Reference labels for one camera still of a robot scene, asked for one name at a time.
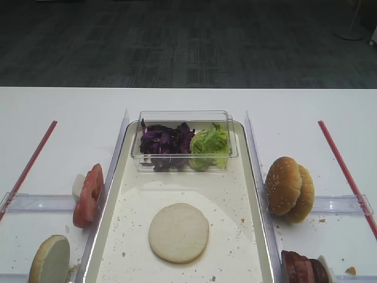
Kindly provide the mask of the clear right lower crossbar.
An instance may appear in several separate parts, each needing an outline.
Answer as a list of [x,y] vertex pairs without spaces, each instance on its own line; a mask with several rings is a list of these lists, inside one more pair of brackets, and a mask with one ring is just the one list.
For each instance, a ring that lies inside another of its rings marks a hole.
[[377,283],[376,275],[337,275],[337,283]]

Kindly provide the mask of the green lettuce pile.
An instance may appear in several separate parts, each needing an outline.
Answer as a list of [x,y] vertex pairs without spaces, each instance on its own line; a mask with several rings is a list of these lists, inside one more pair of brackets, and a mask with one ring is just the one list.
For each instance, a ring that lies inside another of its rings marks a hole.
[[190,166],[194,170],[205,171],[210,166],[218,169],[226,168],[228,157],[215,157],[215,155],[229,155],[229,138],[227,132],[220,124],[212,123],[212,128],[198,132],[190,142],[192,154],[212,154],[214,157],[193,158]]

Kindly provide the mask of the clear left long rail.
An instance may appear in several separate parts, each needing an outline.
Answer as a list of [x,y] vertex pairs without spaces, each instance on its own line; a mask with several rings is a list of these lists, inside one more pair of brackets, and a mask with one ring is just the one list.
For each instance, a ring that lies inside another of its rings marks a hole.
[[97,220],[95,220],[92,227],[90,228],[87,243],[85,245],[84,252],[81,258],[81,262],[75,273],[75,277],[74,279],[71,280],[71,282],[76,282],[76,283],[85,282],[85,278],[88,274],[88,265],[90,263],[90,259],[92,258],[92,255],[94,252],[94,246],[98,239],[98,230],[100,228],[102,217],[106,209],[108,196],[110,194],[111,185],[112,185],[113,178],[115,175],[117,163],[120,158],[121,149],[124,143],[124,136],[126,134],[129,121],[130,119],[129,119],[128,110],[125,110],[124,117],[120,126],[120,131],[118,134],[117,142],[115,144],[113,156],[111,158],[110,166],[109,166],[106,178],[105,178],[104,188],[99,198],[99,205],[100,205],[99,217],[97,218]]

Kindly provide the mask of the clear left upper crossbar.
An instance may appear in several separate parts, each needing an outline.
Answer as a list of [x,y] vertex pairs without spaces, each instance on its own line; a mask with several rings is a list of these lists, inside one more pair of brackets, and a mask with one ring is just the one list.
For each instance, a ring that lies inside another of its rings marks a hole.
[[1,213],[72,212],[76,202],[71,195],[36,195],[7,192],[1,200]]

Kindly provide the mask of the clear right upper crossbar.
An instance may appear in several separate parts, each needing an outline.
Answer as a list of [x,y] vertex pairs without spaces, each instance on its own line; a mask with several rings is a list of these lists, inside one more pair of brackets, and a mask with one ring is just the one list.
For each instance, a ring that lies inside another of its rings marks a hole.
[[366,215],[374,211],[365,195],[316,196],[311,214]]

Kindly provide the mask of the white holder block right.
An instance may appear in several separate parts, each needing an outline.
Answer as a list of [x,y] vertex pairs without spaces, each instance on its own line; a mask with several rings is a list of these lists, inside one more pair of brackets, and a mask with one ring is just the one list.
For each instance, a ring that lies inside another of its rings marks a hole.
[[336,279],[335,273],[334,273],[333,269],[328,265],[325,257],[323,255],[320,255],[318,257],[318,261],[325,268],[325,270],[327,272],[327,275],[328,275],[328,278],[329,278],[329,283],[337,283],[337,279]]

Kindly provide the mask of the purple cabbage pile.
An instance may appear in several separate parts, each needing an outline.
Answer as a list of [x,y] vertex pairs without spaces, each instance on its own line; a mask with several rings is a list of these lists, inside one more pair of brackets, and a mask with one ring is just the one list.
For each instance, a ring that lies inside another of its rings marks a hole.
[[[175,129],[154,124],[146,126],[141,120],[143,135],[140,151],[144,154],[190,154],[190,142],[195,135],[195,129],[190,130],[186,122]],[[168,171],[171,168],[183,170],[188,159],[183,158],[152,158],[155,171]]]

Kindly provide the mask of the tomato slice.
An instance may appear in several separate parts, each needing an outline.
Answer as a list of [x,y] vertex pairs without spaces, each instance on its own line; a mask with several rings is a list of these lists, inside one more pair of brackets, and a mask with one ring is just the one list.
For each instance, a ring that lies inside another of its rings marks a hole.
[[78,228],[89,227],[98,215],[98,200],[104,187],[102,167],[95,164],[87,173],[79,200],[73,213],[73,224]]

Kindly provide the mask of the white metal tray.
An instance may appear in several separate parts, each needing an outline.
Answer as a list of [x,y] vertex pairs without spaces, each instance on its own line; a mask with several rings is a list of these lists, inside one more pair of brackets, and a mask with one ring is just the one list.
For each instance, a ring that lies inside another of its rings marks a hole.
[[273,282],[242,124],[223,171],[136,165],[137,122],[121,136],[77,282]]

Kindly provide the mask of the white holder block left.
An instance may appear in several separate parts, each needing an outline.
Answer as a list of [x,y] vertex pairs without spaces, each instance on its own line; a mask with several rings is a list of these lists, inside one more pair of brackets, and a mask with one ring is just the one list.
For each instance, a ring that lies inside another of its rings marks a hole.
[[80,199],[80,194],[84,186],[84,181],[85,181],[85,176],[82,174],[78,174],[72,185],[72,197],[74,198],[76,203]]

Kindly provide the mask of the rear sesame bun top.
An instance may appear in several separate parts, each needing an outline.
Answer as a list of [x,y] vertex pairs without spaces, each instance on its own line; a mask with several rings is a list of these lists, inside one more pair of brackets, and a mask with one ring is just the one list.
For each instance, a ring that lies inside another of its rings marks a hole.
[[309,171],[304,166],[299,165],[299,172],[302,178],[300,196],[295,206],[285,216],[291,223],[303,222],[312,210],[315,201],[315,186]]

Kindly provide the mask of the clear right long rail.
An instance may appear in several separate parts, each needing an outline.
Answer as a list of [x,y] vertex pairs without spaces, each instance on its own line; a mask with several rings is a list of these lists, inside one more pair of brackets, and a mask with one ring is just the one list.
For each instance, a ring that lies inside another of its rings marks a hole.
[[259,206],[259,215],[262,225],[262,235],[264,249],[266,250],[266,260],[268,265],[267,279],[270,282],[287,282],[281,260],[281,249],[277,244],[275,226],[273,216],[268,210],[268,199],[263,176],[260,168],[259,154],[257,150],[256,140],[254,138],[254,130],[252,121],[246,112],[244,127],[247,136],[247,144],[249,147],[250,162],[252,165],[254,183],[256,188],[256,197]]

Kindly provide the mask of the sesame bun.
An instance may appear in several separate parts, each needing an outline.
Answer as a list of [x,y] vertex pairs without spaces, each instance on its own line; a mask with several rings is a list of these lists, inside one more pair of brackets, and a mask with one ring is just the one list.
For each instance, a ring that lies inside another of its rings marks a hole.
[[302,178],[300,196],[295,206],[285,216],[291,223],[303,222],[312,210],[315,201],[315,186],[309,171],[304,166],[299,165],[299,172]]
[[288,213],[300,196],[302,178],[299,165],[287,156],[276,159],[266,176],[269,209],[277,216]]

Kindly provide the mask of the clear long rail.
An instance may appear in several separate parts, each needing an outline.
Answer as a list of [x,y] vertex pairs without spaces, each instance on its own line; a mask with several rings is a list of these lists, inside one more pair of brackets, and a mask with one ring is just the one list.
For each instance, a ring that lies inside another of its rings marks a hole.
[[113,156],[111,158],[110,166],[109,166],[106,178],[105,178],[104,188],[99,198],[99,205],[100,205],[99,217],[97,218],[97,220],[95,220],[92,227],[90,228],[87,243],[85,245],[84,252],[81,258],[81,262],[75,273],[75,277],[74,279],[71,280],[71,282],[76,282],[76,283],[85,282],[85,278],[88,274],[88,265],[90,263],[90,259],[92,258],[92,255],[94,252],[94,246],[98,239],[98,230],[100,228],[102,217],[106,209],[108,196],[110,194],[111,185],[112,185],[113,178],[115,175],[117,163],[120,158],[121,149],[124,143],[124,136],[126,134],[129,121],[130,119],[129,119],[128,110],[125,110],[124,117],[120,126],[120,131],[118,134],[117,142],[115,144]]
[[264,249],[266,250],[266,260],[268,265],[267,279],[270,282],[287,282],[281,260],[281,249],[277,244],[275,226],[273,216],[268,210],[268,199],[263,176],[260,168],[259,154],[257,150],[256,140],[254,138],[254,130],[252,121],[246,112],[244,127],[247,136],[247,144],[249,147],[250,162],[252,165],[254,183],[256,188],[256,197],[259,206],[259,215],[262,225],[262,235]]

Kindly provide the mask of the bun half cut side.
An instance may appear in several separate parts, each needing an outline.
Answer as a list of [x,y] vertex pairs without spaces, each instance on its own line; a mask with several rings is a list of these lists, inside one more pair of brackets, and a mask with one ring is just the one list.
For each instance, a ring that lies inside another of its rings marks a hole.
[[37,250],[28,282],[66,282],[70,262],[70,243],[63,235],[51,235]]

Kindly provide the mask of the white holder block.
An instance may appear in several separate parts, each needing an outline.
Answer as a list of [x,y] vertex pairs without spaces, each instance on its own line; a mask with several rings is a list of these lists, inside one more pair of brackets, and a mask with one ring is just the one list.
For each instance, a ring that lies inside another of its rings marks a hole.
[[318,261],[325,268],[325,270],[327,272],[327,275],[328,275],[328,278],[329,278],[329,283],[337,283],[337,279],[336,279],[335,273],[334,273],[333,269],[328,265],[325,257],[323,255],[320,255],[318,257]]
[[80,194],[84,186],[84,181],[85,181],[85,176],[82,174],[78,174],[72,185],[72,197],[74,198],[76,203],[80,199]]

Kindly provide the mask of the front sesame bun top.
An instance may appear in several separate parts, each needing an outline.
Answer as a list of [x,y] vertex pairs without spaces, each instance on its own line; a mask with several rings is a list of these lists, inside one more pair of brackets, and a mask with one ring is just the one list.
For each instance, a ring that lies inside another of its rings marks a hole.
[[269,209],[277,216],[288,213],[300,196],[302,178],[299,165],[287,156],[276,159],[266,176]]

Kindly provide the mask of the clear plastic container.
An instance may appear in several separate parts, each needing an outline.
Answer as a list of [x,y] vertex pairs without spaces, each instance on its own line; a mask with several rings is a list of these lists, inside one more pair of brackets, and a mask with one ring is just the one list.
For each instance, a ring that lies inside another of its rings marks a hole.
[[[198,110],[198,111],[142,111],[139,115],[139,120],[136,124],[135,135],[131,147],[131,157],[134,160],[135,166],[140,172],[184,172],[197,171],[205,172],[209,170],[220,171],[216,166],[210,166],[205,171],[194,170],[190,166],[190,160],[193,158],[214,157],[212,154],[144,154],[140,151],[141,137],[143,135],[143,128],[141,120],[144,119],[146,126],[160,124],[162,126],[175,129],[181,123],[186,122],[190,130],[195,129],[195,135],[205,129],[212,128],[212,123],[220,124],[229,138],[229,155],[215,155],[215,157],[228,157],[228,162],[238,156],[238,148],[236,145],[236,134],[234,123],[231,115],[224,110]],[[171,168],[168,171],[155,171],[154,165],[151,162],[152,158],[183,158],[188,159],[187,164],[183,170]]]

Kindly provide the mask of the clear crossbar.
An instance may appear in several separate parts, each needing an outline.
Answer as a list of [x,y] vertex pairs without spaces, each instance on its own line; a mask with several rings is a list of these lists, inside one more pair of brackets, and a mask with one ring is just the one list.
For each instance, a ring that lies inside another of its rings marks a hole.
[[311,214],[366,215],[374,211],[365,195],[316,196]]
[[337,283],[377,283],[376,275],[337,275]]
[[72,212],[76,202],[71,195],[36,195],[7,192],[1,200],[1,213]]

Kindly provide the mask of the bottom bun on tray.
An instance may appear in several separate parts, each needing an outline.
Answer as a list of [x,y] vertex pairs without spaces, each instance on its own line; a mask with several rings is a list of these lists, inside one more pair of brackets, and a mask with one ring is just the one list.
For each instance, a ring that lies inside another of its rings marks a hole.
[[161,259],[186,264],[205,250],[209,240],[209,221],[196,207],[174,203],[153,217],[148,240],[152,251]]

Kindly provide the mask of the dark meat patty slices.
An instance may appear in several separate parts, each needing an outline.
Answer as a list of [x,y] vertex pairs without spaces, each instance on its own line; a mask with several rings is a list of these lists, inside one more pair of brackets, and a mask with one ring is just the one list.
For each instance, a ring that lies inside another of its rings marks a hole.
[[324,263],[293,251],[281,251],[283,275],[287,282],[330,282]]

